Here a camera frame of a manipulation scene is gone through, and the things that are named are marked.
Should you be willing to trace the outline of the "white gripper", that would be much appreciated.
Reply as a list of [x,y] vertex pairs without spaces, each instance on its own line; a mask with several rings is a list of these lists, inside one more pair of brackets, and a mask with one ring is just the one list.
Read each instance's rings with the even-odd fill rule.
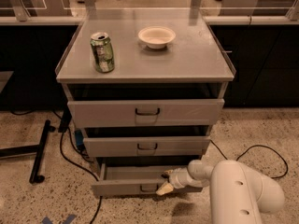
[[164,182],[156,190],[156,194],[159,196],[172,192],[174,188],[183,189],[191,183],[191,177],[186,168],[166,170],[162,173],[162,177],[169,177],[169,182]]

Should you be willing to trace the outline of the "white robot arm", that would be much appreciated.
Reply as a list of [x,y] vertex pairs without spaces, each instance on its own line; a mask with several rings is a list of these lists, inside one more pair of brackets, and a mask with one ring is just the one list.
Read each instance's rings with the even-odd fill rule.
[[285,203],[277,181],[239,161],[209,166],[193,160],[186,168],[164,173],[167,180],[156,190],[160,196],[175,189],[209,185],[212,224],[263,224],[261,213],[276,213]]

